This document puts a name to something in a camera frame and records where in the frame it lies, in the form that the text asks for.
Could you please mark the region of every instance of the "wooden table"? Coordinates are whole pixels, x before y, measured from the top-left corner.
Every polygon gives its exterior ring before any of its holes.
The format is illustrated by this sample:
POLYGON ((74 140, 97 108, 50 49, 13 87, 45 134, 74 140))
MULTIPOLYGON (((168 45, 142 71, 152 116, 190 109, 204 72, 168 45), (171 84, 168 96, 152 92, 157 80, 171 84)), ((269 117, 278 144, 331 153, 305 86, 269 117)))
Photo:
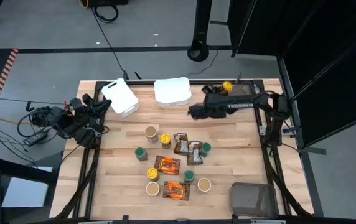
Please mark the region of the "wooden table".
MULTIPOLYGON (((282 92, 278 79, 263 81, 265 90, 282 92)), ((96 81, 81 81, 77 97, 81 98, 85 93, 92 96, 95 83, 96 81)), ((192 85, 190 105, 203 101, 201 88, 202 85, 192 85)), ((152 85, 131 86, 131 89, 139 98, 139 109, 126 118, 120 118, 110 108, 105 116, 105 125, 110 128, 110 132, 102 137, 92 220, 121 220, 123 215, 129 215, 130 220, 230 219, 232 213, 228 196, 232 183, 267 183, 253 109, 240 110, 225 119, 194 121, 187 116, 187 105, 158 107, 152 85), (190 141, 209 142, 212 151, 202 165, 188 166, 185 156, 173 153, 174 141, 170 149, 163 149, 161 143, 148 143, 144 135, 148 126, 154 126, 158 134, 187 133, 190 141), (147 161, 139 162, 136 159, 134 150, 137 147, 146 148, 147 161), (190 169, 195 172, 195 182, 202 177, 210 179, 211 190, 202 194, 192 184, 189 201, 162 198, 162 194, 157 197, 146 195, 145 186, 149 182, 146 171, 154 166, 156 155, 181 159, 179 175, 161 174, 158 181, 161 187, 164 181, 183 182, 184 171, 190 169)), ((283 136, 283 142, 296 147, 294 138, 283 136)), ((68 140, 64 156, 75 147, 75 141, 68 140)), ((278 150, 287 188, 312 213, 311 199, 298 153, 286 146, 281 146, 278 150)), ((75 192, 82 156, 83 148, 78 148, 63 162, 50 217, 56 216, 75 192)), ((279 211, 283 214, 281 194, 276 186, 275 188, 279 211)), ((83 194, 81 215, 86 195, 83 194)))

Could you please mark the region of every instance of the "gray floor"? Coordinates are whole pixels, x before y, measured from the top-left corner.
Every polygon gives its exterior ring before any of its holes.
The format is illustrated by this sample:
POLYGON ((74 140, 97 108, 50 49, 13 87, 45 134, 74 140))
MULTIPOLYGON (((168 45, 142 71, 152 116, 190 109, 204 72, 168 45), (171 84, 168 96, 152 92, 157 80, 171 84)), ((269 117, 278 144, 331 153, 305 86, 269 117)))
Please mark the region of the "gray floor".
MULTIPOLYGON (((228 1, 214 1, 211 19, 225 21, 228 5, 228 1)), ((195 1, 130 0, 119 10, 120 17, 115 23, 102 24, 114 47, 185 46, 191 43, 195 1)), ((227 27, 210 25, 208 42, 230 45, 227 27)), ((3 47, 106 47, 106 43, 92 13, 82 9, 77 0, 4 0, 0 8, 0 48, 3 47)), ((200 63, 190 61, 185 51, 117 55, 131 78, 134 78, 134 71, 143 78, 173 78, 205 68, 215 51, 200 63)), ((256 55, 230 58, 230 51, 219 51, 212 67, 194 77, 233 78, 240 72, 244 78, 279 78, 275 58, 256 55)), ((1 97, 60 103, 76 95, 80 80, 114 79, 121 75, 112 53, 18 54, 1 97)), ((26 114, 24 108, 24 103, 0 101, 0 116, 17 120, 26 114)), ((22 140, 15 125, 0 122, 0 129, 22 140)), ((31 128, 24 126, 22 131, 30 133, 31 128)), ((63 150, 64 142, 55 138, 48 144, 30 148, 27 154, 36 161, 49 158, 63 150)), ((328 152, 327 156, 311 156, 325 216, 356 218, 356 126, 316 146, 324 147, 328 152)), ((0 157, 27 163, 1 145, 0 157)), ((52 162, 54 166, 60 159, 52 162)), ((47 212, 48 208, 45 208, 44 217, 47 212)), ((30 214, 39 216, 38 211, 30 214)))

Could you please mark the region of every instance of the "black metal frame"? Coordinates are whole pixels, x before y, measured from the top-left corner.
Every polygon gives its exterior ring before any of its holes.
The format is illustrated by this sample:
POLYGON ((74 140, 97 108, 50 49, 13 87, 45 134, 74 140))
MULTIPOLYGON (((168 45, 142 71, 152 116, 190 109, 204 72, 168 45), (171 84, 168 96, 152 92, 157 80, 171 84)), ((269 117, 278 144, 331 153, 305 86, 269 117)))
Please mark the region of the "black metal frame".
MULTIPOLYGON (((127 80, 126 83, 127 85, 153 85, 155 80, 127 80)), ((221 84, 226 80, 191 80, 190 84, 191 85, 205 85, 205 84, 221 84)), ((264 85, 262 80, 245 80, 241 81, 242 83, 249 82, 251 83, 252 86, 256 85, 260 91, 264 90, 264 85)), ((109 84, 110 82, 107 81, 97 81, 95 85, 95 94, 94 94, 94 100, 98 101, 99 99, 99 94, 100 90, 102 89, 103 86, 109 84)), ((255 112, 255 118, 256 118, 256 123, 257 127, 262 126, 262 120, 261 120, 261 115, 260 115, 260 109, 254 108, 255 112)), ((266 123, 267 126, 270 125, 270 118, 266 116, 266 123)), ((103 125, 105 120, 105 117, 102 117, 100 123, 103 125)), ((269 184, 273 184, 273 181, 275 184, 279 187, 281 193, 282 193, 282 199, 284 203, 284 211, 286 215, 279 215, 276 217, 277 220, 287 220, 288 223, 356 223, 356 220, 349 220, 349 219, 341 219, 341 218, 323 218, 323 217, 314 217, 310 216, 306 211, 304 211, 301 206, 297 203, 296 199, 291 195, 290 191, 286 188, 284 184, 284 177, 283 177, 283 172, 281 169, 281 163, 279 159, 279 154, 278 150, 276 147, 272 147, 271 150, 274 152, 274 162, 276 166, 277 172, 272 167, 272 164, 269 160, 269 155, 268 155, 268 148, 267 145, 265 144, 264 137, 260 134, 259 131, 259 137, 260 137, 260 143, 261 143, 261 150, 263 153, 263 160, 264 160, 264 165, 265 165, 265 170, 266 170, 266 176, 267 176, 267 181, 269 184), (296 211, 297 214, 300 216, 292 216, 291 215, 291 209, 290 205, 292 208, 296 211)), ((98 141, 98 146, 94 149, 95 153, 93 156, 93 162, 91 165, 90 170, 88 171, 88 174, 85 175, 86 172, 86 167, 87 167, 87 161, 88 161, 88 156, 89 156, 89 150, 90 149, 85 149, 84 154, 83 154, 83 160, 82 160, 82 167, 80 169, 80 176, 79 176, 79 181, 78 181, 78 187, 77 191, 73 195, 72 199, 69 201, 68 205, 63 209, 63 211, 56 216, 54 219, 50 219, 44 222, 40 223, 78 223, 78 222, 84 222, 90 220, 90 214, 91 214, 91 207, 92 207, 92 198, 93 198, 93 193, 94 193, 94 186, 95 186, 95 178, 96 178, 96 168, 98 165, 98 159, 99 159, 99 153, 100 153, 100 143, 101 143, 101 136, 97 139, 98 141), (88 197, 87 197, 87 202, 86 202, 86 207, 85 207, 85 215, 84 217, 79 217, 79 210, 80 210, 80 202, 81 202, 81 194, 85 190, 86 186, 90 184, 89 189, 88 189, 88 197), (73 217, 72 218, 67 218, 69 213, 73 210, 73 217)), ((128 216, 124 216, 122 220, 113 220, 113 223, 173 223, 173 224, 179 224, 179 223, 249 223, 251 220, 250 219, 237 219, 236 216, 232 216, 232 219, 227 219, 227 220, 133 220, 133 221, 128 221, 128 216)))

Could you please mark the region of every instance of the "paper cup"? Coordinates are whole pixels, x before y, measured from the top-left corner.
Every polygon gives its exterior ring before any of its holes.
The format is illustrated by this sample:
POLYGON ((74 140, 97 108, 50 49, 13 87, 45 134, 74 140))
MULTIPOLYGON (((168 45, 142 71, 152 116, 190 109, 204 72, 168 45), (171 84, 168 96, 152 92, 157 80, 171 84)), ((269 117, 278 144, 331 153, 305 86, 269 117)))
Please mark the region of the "paper cup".
POLYGON ((201 178, 198 182, 197 182, 197 188, 201 191, 201 192, 208 192, 210 189, 211 189, 211 181, 210 180, 208 180, 207 178, 201 178), (202 189, 201 187, 200 187, 200 182, 203 182, 203 181, 208 181, 209 182, 209 184, 210 184, 210 187, 208 188, 208 189, 202 189))
POLYGON ((157 195, 158 193, 160 192, 160 186, 158 183, 152 181, 152 182, 149 182, 146 186, 146 193, 149 195, 149 196, 155 196, 157 195), (151 189, 151 187, 155 185, 157 186, 157 191, 154 191, 153 189, 151 189))

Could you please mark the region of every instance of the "green cup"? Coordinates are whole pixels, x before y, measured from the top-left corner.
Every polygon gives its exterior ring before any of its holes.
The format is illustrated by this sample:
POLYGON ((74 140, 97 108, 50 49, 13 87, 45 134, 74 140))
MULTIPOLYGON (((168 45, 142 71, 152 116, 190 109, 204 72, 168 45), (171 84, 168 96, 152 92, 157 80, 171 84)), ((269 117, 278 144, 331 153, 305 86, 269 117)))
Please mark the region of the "green cup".
POLYGON ((211 151, 211 145, 207 142, 203 143, 199 154, 203 157, 207 157, 208 153, 211 151))
POLYGON ((184 172, 184 181, 185 183, 192 183, 195 179, 195 173, 191 170, 187 170, 184 172))
POLYGON ((146 161, 148 159, 148 153, 141 147, 135 149, 135 156, 139 161, 146 161))

